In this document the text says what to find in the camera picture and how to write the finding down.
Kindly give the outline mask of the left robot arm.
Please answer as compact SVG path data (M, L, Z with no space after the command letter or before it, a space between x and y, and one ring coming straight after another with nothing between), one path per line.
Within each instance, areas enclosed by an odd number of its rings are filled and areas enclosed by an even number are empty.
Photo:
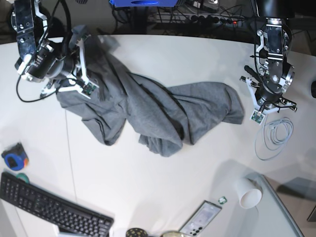
M254 36L254 65L245 66L249 77L241 77L247 84L254 106L251 120L261 124L267 115L285 109L297 110L297 104L284 98L284 93L294 79L294 66L287 55L292 34L286 21L295 16L287 0L252 0L254 18L262 18L262 29L256 28Z

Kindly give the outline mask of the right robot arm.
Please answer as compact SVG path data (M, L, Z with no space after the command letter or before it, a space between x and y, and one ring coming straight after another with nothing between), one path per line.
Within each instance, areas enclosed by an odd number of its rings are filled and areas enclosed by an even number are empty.
M66 27L62 28L60 43L49 39L54 13L47 13L39 0L15 0L10 17L16 31L19 58L15 68L19 80L41 83L47 81L39 99L58 92L76 91L90 98L99 87L88 75L85 60L85 43L90 38L86 26L72 28L70 11L64 0Z

